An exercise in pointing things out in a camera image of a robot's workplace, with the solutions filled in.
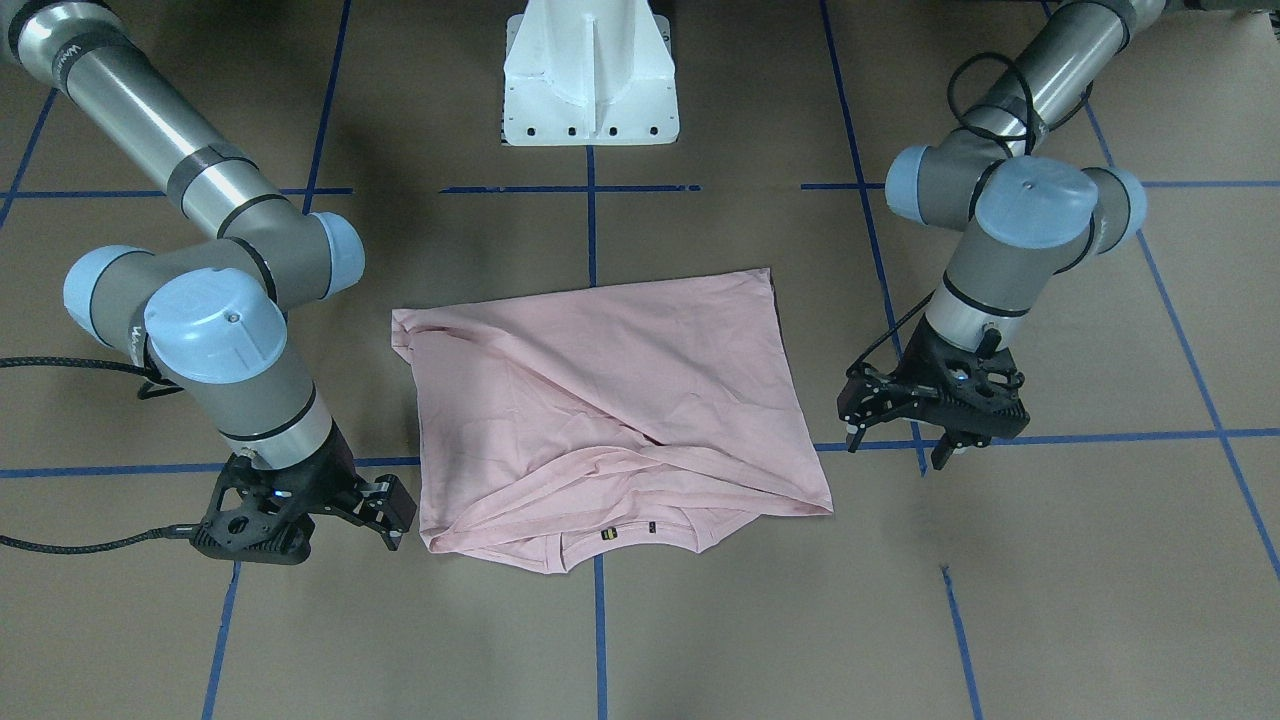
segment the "folded shirt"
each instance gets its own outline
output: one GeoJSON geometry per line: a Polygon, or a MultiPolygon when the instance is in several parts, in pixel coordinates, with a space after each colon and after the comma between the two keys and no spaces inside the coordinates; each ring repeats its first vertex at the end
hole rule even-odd
{"type": "Polygon", "coordinates": [[[832,511],[768,269],[394,310],[392,346],[417,386],[431,552],[566,573],[832,511]]]}

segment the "light blue joint cap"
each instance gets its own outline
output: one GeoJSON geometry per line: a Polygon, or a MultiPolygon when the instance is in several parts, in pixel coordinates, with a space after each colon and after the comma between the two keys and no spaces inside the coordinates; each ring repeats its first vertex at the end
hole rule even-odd
{"type": "Polygon", "coordinates": [[[1098,186],[1089,176],[1059,160],[1023,155],[991,176],[974,218],[1005,245],[1043,250],[1084,232],[1097,204],[1098,186]]]}
{"type": "Polygon", "coordinates": [[[280,309],[236,269],[178,275],[151,296],[142,316],[156,357],[200,383],[257,377],[279,360],[288,340],[280,309]]]}
{"type": "Polygon", "coordinates": [[[365,274],[365,243],[347,218],[337,213],[311,213],[311,217],[320,220],[329,236],[329,291],[320,299],[328,300],[365,274]]]}
{"type": "Polygon", "coordinates": [[[67,307],[67,313],[70,314],[77,325],[84,328],[84,332],[106,347],[110,345],[106,345],[102,336],[93,329],[93,288],[97,287],[97,279],[102,277],[111,263],[131,252],[151,255],[150,250],[128,245],[108,245],[90,250],[72,265],[72,269],[67,272],[67,279],[63,281],[63,306],[67,307]]]}
{"type": "Polygon", "coordinates": [[[897,154],[884,178],[884,200],[895,215],[924,224],[920,217],[920,164],[928,146],[913,145],[897,154]]]}
{"type": "Polygon", "coordinates": [[[1142,187],[1142,181],[1138,176],[1130,173],[1129,170],[1121,170],[1120,168],[1107,168],[1107,172],[1120,181],[1124,186],[1124,191],[1129,193],[1129,224],[1125,227],[1124,236],[1120,242],[1129,240],[1130,237],[1138,234],[1142,225],[1147,222],[1147,188],[1142,187]]]}

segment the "pink fabric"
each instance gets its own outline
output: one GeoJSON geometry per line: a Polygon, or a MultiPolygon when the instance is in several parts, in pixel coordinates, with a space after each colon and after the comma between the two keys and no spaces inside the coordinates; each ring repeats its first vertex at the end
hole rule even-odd
{"type": "Polygon", "coordinates": [[[431,552],[566,573],[832,510],[767,269],[396,310],[392,346],[419,389],[431,552]]]}

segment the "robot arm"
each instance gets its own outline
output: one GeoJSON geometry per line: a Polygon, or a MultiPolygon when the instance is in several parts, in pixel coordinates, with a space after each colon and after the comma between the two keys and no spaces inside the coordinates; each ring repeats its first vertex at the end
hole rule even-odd
{"type": "Polygon", "coordinates": [[[323,512],[369,525],[396,550],[416,506],[394,475],[366,483],[356,473],[284,320],[360,279],[356,231],[334,214],[300,213],[102,4],[0,0],[0,38],[8,60],[79,105],[210,237],[160,255],[93,250],[63,288],[86,332],[183,387],[230,446],[192,544],[211,557],[296,564],[310,553],[308,514],[323,512]]]}
{"type": "Polygon", "coordinates": [[[945,429],[932,456],[942,469],[954,451],[1016,437],[1030,421],[1010,341],[1048,279],[1133,236],[1147,200],[1128,172],[1029,154],[1165,9],[1165,0],[1065,3],[1015,61],[973,60],[1010,69],[963,115],[948,97],[960,128],[893,161],[890,208],[964,236],[897,369],[884,375],[861,359],[849,369],[837,410],[850,452],[868,428],[909,418],[945,429]]]}

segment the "floor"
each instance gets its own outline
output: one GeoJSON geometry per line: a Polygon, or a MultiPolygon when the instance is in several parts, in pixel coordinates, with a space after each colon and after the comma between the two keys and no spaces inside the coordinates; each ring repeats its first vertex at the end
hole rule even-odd
{"type": "MultiPolygon", "coordinates": [[[[369,474],[420,482],[393,307],[772,266],[836,514],[567,577],[415,538],[390,555],[332,519],[292,569],[5,550],[8,720],[1280,716],[1266,15],[1164,19],[1046,143],[1135,172],[1149,222],[1033,311],[1025,436],[924,473],[936,432],[895,423],[849,455],[833,416],[844,368],[956,241],[879,183],[950,129],[951,70],[1016,54],[1046,5],[680,3],[680,141],[594,151],[499,145],[518,1],[113,6],[300,206],[364,236],[364,282],[291,329],[369,474]]],[[[12,68],[0,91],[0,355],[110,357],[61,307],[67,268],[198,234],[65,99],[12,68]]],[[[188,398],[77,370],[3,387],[0,532],[87,543],[202,512],[225,447],[188,398]]]]}

